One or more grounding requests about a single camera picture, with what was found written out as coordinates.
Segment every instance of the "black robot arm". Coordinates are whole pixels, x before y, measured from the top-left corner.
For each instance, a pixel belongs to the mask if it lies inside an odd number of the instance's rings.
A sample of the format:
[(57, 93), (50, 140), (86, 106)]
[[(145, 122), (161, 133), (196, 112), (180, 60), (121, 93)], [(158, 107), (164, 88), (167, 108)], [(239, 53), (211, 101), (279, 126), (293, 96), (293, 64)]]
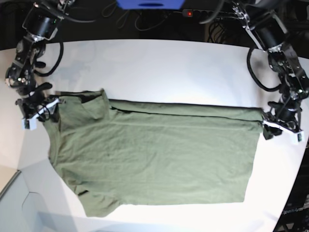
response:
[(36, 129), (36, 119), (48, 120), (53, 114), (59, 99), (55, 96), (45, 97), (43, 91), (52, 88), (50, 83), (38, 85), (35, 75), (46, 77), (51, 75), (60, 64), (64, 46), (60, 42), (59, 58), (54, 67), (47, 73), (41, 73), (36, 68), (44, 68), (43, 62), (37, 61), (44, 55), (46, 42), (53, 39), (57, 33), (61, 21), (64, 19), (78, 22), (91, 23), (94, 20), (79, 20), (71, 18), (69, 8), (75, 0), (47, 1), (38, 0), (28, 13), (23, 28), (27, 31), (26, 36), (18, 43), (16, 56), (6, 73), (6, 82), (16, 89), (20, 99), (16, 101), (24, 116), (25, 129)]
[(254, 0), (243, 3), (232, 1), (232, 8), (242, 22), (242, 26), (253, 39), (256, 47), (268, 53), (271, 69), (278, 73), (281, 84), (275, 88), (264, 87), (255, 77), (249, 50), (247, 64), (250, 74), (259, 87), (265, 91), (279, 91), (279, 102), (269, 102), (271, 110), (264, 114), (264, 137), (271, 139), (285, 131), (294, 143), (305, 140), (300, 128), (301, 101), (309, 96), (309, 79), (301, 67), (298, 56), (287, 42), (288, 30), (272, 10), (278, 6), (277, 0)]

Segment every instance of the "black cord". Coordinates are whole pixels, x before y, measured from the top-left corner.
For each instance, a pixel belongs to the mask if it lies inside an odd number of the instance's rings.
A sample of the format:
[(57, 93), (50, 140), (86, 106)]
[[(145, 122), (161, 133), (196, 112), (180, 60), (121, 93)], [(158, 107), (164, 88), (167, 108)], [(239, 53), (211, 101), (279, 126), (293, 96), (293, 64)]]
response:
[(239, 20), (239, 18), (237, 18), (236, 16), (227, 16), (227, 15), (217, 16), (217, 19), (236, 19), (236, 20)]
[(96, 19), (92, 19), (92, 20), (80, 20), (80, 19), (76, 19), (76, 18), (72, 18), (68, 15), (66, 15), (65, 13), (57, 10), (53, 5), (51, 5), (48, 1), (46, 0), (40, 0), (40, 2), (42, 3), (43, 6), (45, 6), (47, 9), (47, 11), (49, 13), (51, 13), (52, 15), (58, 17), (58, 18), (63, 18), (66, 19), (68, 21), (74, 22), (74, 23), (93, 23), (96, 21)]
[(282, 224), (282, 227), (284, 232), (290, 232), (289, 228), (285, 224)]
[(157, 23), (156, 25), (152, 26), (152, 27), (149, 27), (149, 28), (145, 28), (145, 29), (140, 29), (138, 26), (137, 26), (137, 22), (140, 18), (140, 15), (136, 18), (135, 20), (135, 23), (134, 23), (134, 26), (135, 28), (138, 30), (138, 31), (148, 31), (148, 30), (152, 30), (152, 29), (155, 29), (157, 27), (159, 27), (161, 24), (163, 24), (168, 18), (169, 16), (171, 15), (171, 13), (169, 15), (167, 15), (167, 17), (165, 19), (163, 19), (162, 21), (160, 21), (159, 23)]
[(220, 11), (222, 10), (224, 0), (218, 0), (218, 2), (219, 3), (217, 5), (217, 8), (212, 12), (211, 16), (209, 16), (207, 19), (201, 21), (200, 24), (210, 23), (211, 21), (213, 21), (218, 16)]
[(248, 52), (248, 55), (247, 55), (247, 67), (248, 67), (248, 71), (252, 77), (252, 79), (255, 81), (255, 83), (263, 90), (267, 91), (267, 92), (276, 92), (278, 91), (280, 88), (281, 88), (281, 84), (279, 84), (278, 86), (274, 87), (274, 88), (267, 88), (266, 86), (264, 86), (260, 81), (259, 79), (257, 79), (257, 77), (255, 76), (253, 70), (252, 70), (252, 67), (251, 67), (251, 55), (252, 55), (252, 52), (253, 50), (255, 49), (255, 47), (251, 47), (249, 49), (249, 52)]
[(103, 10), (101, 11), (101, 15), (102, 15), (103, 18), (109, 18), (115, 13), (116, 9), (117, 9), (117, 2), (115, 1), (115, 2), (107, 5), (105, 8), (103, 8)]
[(223, 34), (225, 33), (225, 29), (221, 29), (219, 32), (217, 32), (214, 36), (215, 43), (220, 44), (222, 42)]
[(211, 36), (211, 42), (214, 43), (214, 37), (213, 37), (213, 33), (215, 32), (216, 29), (218, 29), (219, 24), (218, 23), (214, 23), (211, 32), (210, 32), (210, 36)]
[(298, 109), (297, 109), (297, 121), (298, 121), (298, 127), (300, 128), (300, 124), (301, 124), (301, 108), (300, 108), (300, 105), (298, 106)]
[(210, 41), (212, 43), (214, 43), (213, 39), (212, 39), (212, 33), (213, 33), (213, 30), (216, 28), (216, 23), (211, 23), (208, 27), (208, 39), (207, 39), (207, 42), (210, 43)]
[(35, 74), (37, 74), (38, 76), (41, 76), (41, 77), (47, 77), (47, 76), (50, 76), (54, 73), (54, 71), (58, 68), (61, 60), (62, 60), (62, 57), (63, 57), (63, 52), (64, 52), (64, 45), (63, 45), (63, 42), (60, 41), (60, 52), (59, 52), (59, 56), (58, 56), (58, 59), (56, 61), (56, 64), (53, 66), (53, 68), (47, 72), (47, 73), (41, 73), (37, 70), (34, 71)]
[(218, 41), (218, 43), (223, 44), (225, 42), (226, 39), (226, 35), (225, 35), (226, 29), (223, 30), (222, 35), (220, 35), (220, 40)]
[(279, 110), (279, 112), (277, 113), (276, 116), (276, 120), (278, 121), (279, 116), (281, 115), (281, 113), (283, 112), (283, 110), (285, 109), (286, 105), (289, 103), (290, 99), (291, 99), (292, 95), (290, 94), (289, 98), (285, 101), (285, 103), (283, 104), (283, 106), (281, 107), (281, 109)]
[(46, 118), (45, 114), (44, 113), (39, 114), (39, 109), (37, 109), (37, 114), (39, 115), (39, 118), (42, 120), (42, 122), (46, 122), (46, 121), (48, 121), (50, 119), (51, 113), (50, 113), (49, 109), (45, 105), (43, 105), (43, 104), (39, 104), (39, 105), (42, 106), (41, 109), (45, 109), (48, 112), (48, 118)]
[(122, 24), (120, 24), (120, 26), (117, 26), (118, 29), (122, 29), (125, 27), (126, 22), (129, 18), (130, 15), (130, 10), (127, 10), (117, 21), (116, 21), (116, 25), (119, 25), (119, 23), (121, 23), (122, 20)]
[(213, 39), (215, 41), (215, 43), (217, 42), (217, 40), (220, 38), (220, 34), (222, 33), (222, 31), (224, 31), (224, 29), (219, 29), (215, 35), (213, 36)]
[(137, 10), (133, 10), (133, 11), (134, 11), (134, 13), (138, 14), (141, 17), (141, 13), (140, 12), (138, 12)]

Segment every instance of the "dark background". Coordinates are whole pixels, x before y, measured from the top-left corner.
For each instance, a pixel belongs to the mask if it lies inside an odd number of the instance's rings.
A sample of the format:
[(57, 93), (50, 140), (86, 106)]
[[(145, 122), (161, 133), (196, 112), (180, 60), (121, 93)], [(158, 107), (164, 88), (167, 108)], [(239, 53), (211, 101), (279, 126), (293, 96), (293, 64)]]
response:
[[(57, 36), (50, 42), (56, 43), (61, 36), (62, 40), (108, 40), (108, 39), (164, 39), (206, 42), (208, 40), (209, 25), (201, 25), (199, 21), (207, 16), (206, 11), (214, 10), (216, 0), (186, 0), (183, 9), (206, 10), (194, 11), (194, 17), (183, 17), (179, 12), (162, 10), (130, 11), (123, 28), (119, 27), (123, 21), (118, 19), (126, 13), (125, 10), (117, 8), (108, 18), (101, 15), (102, 10), (115, 2), (114, 0), (76, 0), (70, 15), (79, 19), (97, 19), (94, 23), (73, 23), (64, 20), (59, 28)], [(298, 0), (289, 1), (282, 6), (281, 18), (291, 32), (291, 43), (299, 56), (309, 58), (309, 46), (307, 40), (306, 2)], [(14, 0), (0, 4), (0, 50), (15, 48), (18, 41), (25, 35), (22, 29), (23, 21), (32, 7), (29, 0)], [(230, 12), (228, 5), (223, 12)], [(135, 20), (142, 29), (156, 25), (164, 20), (159, 27), (149, 31), (138, 31), (135, 28)], [(225, 28), (225, 44), (250, 47), (253, 43), (247, 33), (241, 28), (236, 20), (225, 20), (220, 23)]]

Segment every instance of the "white tabletop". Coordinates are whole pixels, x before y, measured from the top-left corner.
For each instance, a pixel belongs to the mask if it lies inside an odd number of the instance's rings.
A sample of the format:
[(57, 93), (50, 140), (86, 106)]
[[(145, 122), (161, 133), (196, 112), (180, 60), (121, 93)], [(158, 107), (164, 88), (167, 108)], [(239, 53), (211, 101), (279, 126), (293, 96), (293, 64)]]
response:
[[(55, 63), (59, 45), (49, 44), (45, 71)], [(53, 91), (105, 89), (110, 99), (179, 102), (267, 108), (279, 93), (267, 93), (252, 80), (246, 66), (248, 49), (211, 43), (113, 40), (65, 43), (57, 71), (45, 80)], [(4, 76), (14, 50), (0, 52)], [(309, 73), (309, 60), (301, 59)], [(267, 55), (255, 51), (252, 65), (268, 87), (278, 78)], [(43, 126), (21, 130), (18, 95), (0, 83), (0, 164), (22, 170), (29, 191), (58, 231), (273, 231), (295, 181), (305, 142), (292, 145), (286, 133), (265, 141), (260, 136), (244, 203), (174, 206), (122, 205), (105, 218), (86, 218), (77, 197), (61, 181), (47, 156)], [(309, 101), (302, 104), (302, 129), (308, 139)]]

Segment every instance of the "green t-shirt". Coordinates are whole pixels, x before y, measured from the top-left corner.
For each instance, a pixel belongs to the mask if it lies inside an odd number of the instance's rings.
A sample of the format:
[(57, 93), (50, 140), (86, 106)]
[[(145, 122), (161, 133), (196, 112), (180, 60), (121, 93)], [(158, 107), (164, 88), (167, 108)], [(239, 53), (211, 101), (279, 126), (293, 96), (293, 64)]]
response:
[(103, 90), (60, 98), (59, 121), (44, 123), (50, 162), (88, 216), (244, 200), (261, 109), (116, 101)]

